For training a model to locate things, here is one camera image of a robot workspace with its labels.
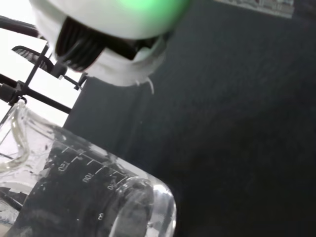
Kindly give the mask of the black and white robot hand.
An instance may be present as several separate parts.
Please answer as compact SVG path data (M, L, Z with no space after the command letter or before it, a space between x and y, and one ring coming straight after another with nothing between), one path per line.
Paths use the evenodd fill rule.
M32 0L36 28L65 67L115 86L150 82L188 0Z

